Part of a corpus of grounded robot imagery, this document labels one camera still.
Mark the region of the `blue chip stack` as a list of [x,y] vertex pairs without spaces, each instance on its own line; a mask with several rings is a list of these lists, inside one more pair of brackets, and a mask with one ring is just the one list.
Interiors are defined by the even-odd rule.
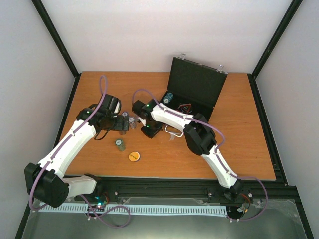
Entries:
[[172,99],[173,99],[173,93],[172,92],[167,92],[165,94],[164,99],[162,100],[162,102],[164,104],[169,104]]

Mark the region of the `triangular all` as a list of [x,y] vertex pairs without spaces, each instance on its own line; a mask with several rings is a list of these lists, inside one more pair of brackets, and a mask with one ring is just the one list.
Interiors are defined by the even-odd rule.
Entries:
[[180,104],[178,110],[184,114],[190,114],[192,112],[192,104]]

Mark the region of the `black poker set case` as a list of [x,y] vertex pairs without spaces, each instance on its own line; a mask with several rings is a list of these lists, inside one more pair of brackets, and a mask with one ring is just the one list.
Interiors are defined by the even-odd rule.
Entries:
[[210,120],[217,100],[228,76],[223,67],[218,69],[202,65],[185,58],[173,57],[166,92],[173,93],[173,99],[165,104],[178,110],[180,104],[192,104],[189,115],[202,114]]

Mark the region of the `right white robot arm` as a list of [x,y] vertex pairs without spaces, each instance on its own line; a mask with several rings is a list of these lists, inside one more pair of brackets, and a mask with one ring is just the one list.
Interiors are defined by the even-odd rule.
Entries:
[[171,132],[176,137],[185,137],[188,149],[201,156],[217,176],[224,197],[234,202],[243,188],[242,181],[230,168],[222,156],[215,133],[202,114],[187,115],[167,107],[156,100],[143,103],[139,100],[132,104],[132,112],[143,124],[141,131],[148,138],[153,138],[167,127],[175,128],[180,135]]

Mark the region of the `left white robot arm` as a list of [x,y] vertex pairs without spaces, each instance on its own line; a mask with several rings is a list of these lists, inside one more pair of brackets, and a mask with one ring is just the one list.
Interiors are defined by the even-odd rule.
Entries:
[[86,194],[99,200],[106,191],[100,178],[92,174],[65,178],[70,163],[92,138],[101,131],[128,131],[129,117],[119,114],[121,101],[103,94],[99,103],[80,111],[71,129],[57,146],[37,164],[29,163],[24,169],[27,192],[54,208],[66,199]]

